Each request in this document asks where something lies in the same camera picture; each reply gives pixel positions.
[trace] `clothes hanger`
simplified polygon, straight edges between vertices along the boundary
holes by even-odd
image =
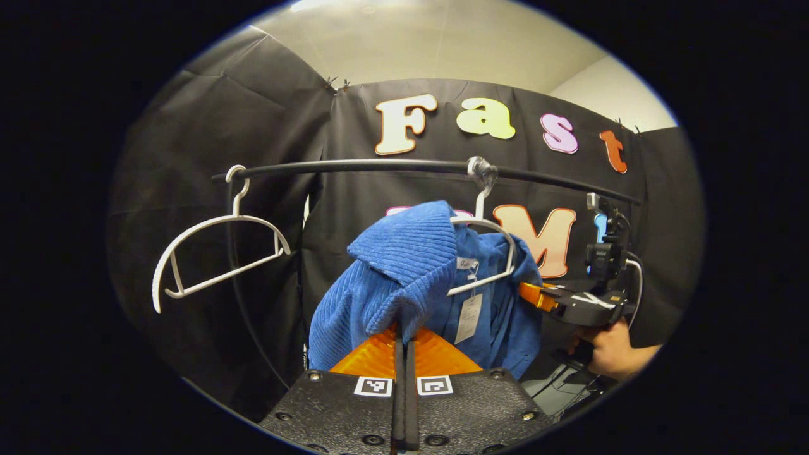
[[[242,169],[245,169],[245,167],[242,166],[241,164],[236,164],[235,166],[233,166],[229,171],[227,171],[225,181],[230,183],[235,172]],[[246,270],[258,267],[261,264],[264,264],[265,262],[272,261],[273,259],[281,256],[284,253],[290,254],[291,251],[290,245],[286,242],[286,238],[284,238],[284,235],[281,234],[281,231],[279,231],[277,227],[273,226],[271,223],[267,221],[264,221],[261,218],[239,214],[239,202],[244,197],[244,195],[248,193],[249,188],[250,188],[250,179],[246,178],[244,179],[244,187],[233,198],[233,215],[225,215],[217,218],[208,219],[192,227],[189,227],[188,229],[185,230],[185,232],[177,236],[168,245],[166,250],[163,251],[163,255],[160,257],[160,260],[157,263],[157,267],[155,268],[155,276],[152,279],[152,302],[155,305],[155,311],[158,314],[160,314],[160,300],[159,300],[160,278],[163,276],[163,269],[166,268],[166,262],[168,262],[169,259],[171,259],[172,261],[172,270],[174,271],[174,279],[177,282],[177,291],[172,291],[168,288],[166,288],[164,291],[171,298],[182,299],[185,296],[190,296],[194,292],[201,291],[202,289],[213,286],[216,283],[220,283]],[[221,274],[218,277],[211,278],[203,283],[195,284],[194,286],[191,287],[183,287],[183,283],[180,280],[180,271],[177,270],[177,259],[174,254],[175,249],[178,246],[180,246],[180,243],[182,243],[185,239],[189,238],[192,234],[199,232],[202,229],[208,228],[210,226],[214,226],[215,224],[229,223],[231,221],[250,221],[253,223],[259,223],[261,225],[266,226],[267,228],[272,229],[273,232],[275,233],[274,236],[275,254],[265,257],[263,259],[259,259],[258,261],[247,264],[246,266],[241,266],[238,269],[231,270],[230,272],[227,272],[225,274]],[[281,242],[282,246],[282,249],[280,251],[278,248],[279,241]]]
[[[476,281],[474,283],[453,287],[447,293],[447,297],[454,296],[455,294],[468,291],[475,287],[483,286],[484,284],[491,283],[501,278],[505,278],[506,276],[509,276],[512,273],[514,273],[515,269],[515,265],[512,263],[514,251],[516,249],[514,238],[512,238],[511,234],[506,232],[506,230],[503,229],[499,224],[492,223],[487,219],[483,219],[483,200],[486,199],[486,196],[489,196],[489,193],[492,192],[492,188],[494,187],[494,181],[497,180],[497,168],[487,163],[486,160],[481,158],[480,156],[474,156],[470,158],[468,161],[468,174],[484,184],[483,191],[481,191],[477,195],[477,202],[475,204],[475,216],[474,218],[471,218],[469,216],[453,216],[450,217],[450,223],[476,224],[478,226],[484,226],[494,231],[501,232],[504,236],[506,236],[506,240],[508,240],[509,245],[508,261],[507,261],[508,266],[506,267],[506,271],[500,274],[490,276],[488,278]]]

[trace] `white hanger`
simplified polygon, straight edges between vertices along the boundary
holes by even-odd
[[[483,161],[483,163],[485,165],[489,165],[482,158],[480,158],[480,160]],[[472,171],[473,166],[474,166],[474,162],[475,162],[475,159],[471,158],[469,160],[469,167],[468,167],[469,175],[473,175],[473,176],[475,175],[474,172]],[[486,199],[486,196],[489,196],[489,193],[492,192],[493,184],[494,184],[494,181],[492,180],[490,183],[488,183],[485,186],[483,191],[481,191],[477,195],[477,202],[475,204],[475,217],[474,218],[470,218],[468,216],[453,216],[453,217],[450,218],[450,223],[452,223],[452,224],[458,224],[458,223],[476,224],[476,225],[479,225],[479,226],[485,226],[487,228],[493,229],[494,231],[502,232],[502,234],[504,236],[506,236],[506,240],[508,240],[508,245],[509,245],[509,248],[508,248],[508,262],[507,262],[508,266],[506,267],[506,271],[502,272],[500,274],[490,276],[490,277],[488,277],[486,279],[476,281],[474,283],[469,283],[469,284],[464,284],[463,286],[453,287],[447,293],[447,297],[454,296],[455,294],[459,294],[461,292],[468,291],[468,290],[473,289],[475,287],[483,286],[484,284],[491,283],[491,282],[493,282],[495,280],[504,278],[504,277],[509,276],[512,273],[514,273],[514,269],[516,267],[514,266],[514,264],[511,263],[511,259],[514,257],[514,250],[516,249],[514,239],[511,237],[511,234],[506,232],[506,230],[503,229],[499,224],[492,223],[491,221],[489,221],[487,219],[483,219],[483,200]]]
[[[241,169],[245,169],[244,166],[240,164],[236,164],[232,167],[229,171],[227,171],[227,176],[225,177],[225,181],[230,183],[231,179],[233,178],[233,174]],[[250,179],[244,179],[244,187],[238,194],[233,198],[233,215],[225,215],[220,216],[217,218],[208,219],[199,223],[195,226],[189,227],[185,232],[177,236],[169,245],[168,248],[163,252],[163,255],[160,257],[160,261],[157,263],[157,268],[155,269],[155,276],[152,279],[152,302],[155,304],[155,311],[160,313],[160,300],[159,300],[159,287],[160,287],[160,278],[163,276],[163,269],[166,268],[166,262],[171,258],[172,260],[172,269],[174,270],[174,279],[177,281],[177,292],[171,291],[168,288],[165,289],[166,294],[170,297],[175,299],[181,299],[185,296],[190,296],[196,291],[200,291],[205,289],[206,287],[210,287],[216,283],[220,283],[230,277],[233,277],[237,274],[244,272],[245,270],[250,270],[253,267],[260,266],[265,262],[272,261],[276,257],[281,256],[283,253],[290,254],[290,245],[286,243],[286,239],[284,235],[278,231],[278,228],[273,226],[267,221],[264,221],[261,218],[256,218],[254,216],[246,216],[246,215],[239,215],[239,202],[247,194],[248,189],[250,188]],[[231,270],[226,274],[221,274],[216,278],[209,279],[203,283],[196,284],[194,286],[183,288],[183,283],[180,281],[180,272],[177,270],[177,260],[174,255],[174,250],[183,240],[187,239],[195,232],[199,232],[202,229],[205,229],[209,226],[213,226],[215,224],[220,223],[228,223],[230,221],[252,221],[253,223],[263,224],[264,226],[272,229],[275,232],[275,254],[272,256],[265,257],[263,259],[259,259],[251,264],[247,264],[246,266],[239,267],[238,269]],[[278,251],[278,240],[280,239],[283,250]]]

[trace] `hanger hook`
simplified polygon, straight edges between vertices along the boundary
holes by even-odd
[[[233,175],[236,174],[236,171],[243,171],[245,169],[247,169],[247,168],[245,168],[241,164],[236,164],[232,168],[228,169],[227,174],[225,175],[225,182],[231,183],[231,180],[233,180]],[[246,178],[246,179],[244,179],[244,187],[242,187],[242,190],[239,191],[239,193],[236,194],[236,196],[233,198],[233,215],[234,216],[239,216],[239,202],[244,197],[244,195],[248,193],[249,188],[250,188],[250,179]]]
[[[483,219],[483,200],[492,192],[494,181],[498,179],[498,169],[483,157],[473,156],[468,161],[467,174],[475,179],[477,185],[482,189],[477,195],[475,218]]]

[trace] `letter m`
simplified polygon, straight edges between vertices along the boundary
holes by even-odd
[[[571,209],[553,209],[539,234],[524,206],[507,204],[494,209],[494,218],[510,234],[525,240],[543,279],[559,278],[567,274],[567,246],[570,228],[576,221]]]

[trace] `blue corduroy jacket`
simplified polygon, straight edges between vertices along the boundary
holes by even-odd
[[[478,261],[478,280],[506,269],[508,241],[499,232],[479,234],[450,223],[445,201],[426,202],[386,216],[349,245],[356,261],[318,305],[309,333],[310,368],[329,370],[371,335],[394,321],[408,342],[422,326],[456,340],[464,301],[482,295],[474,335],[455,345],[482,368],[507,368],[520,378],[540,351],[542,316],[522,300],[520,282],[540,285],[534,257],[515,240],[515,272],[452,297],[470,283],[472,270],[459,270],[458,257]]]

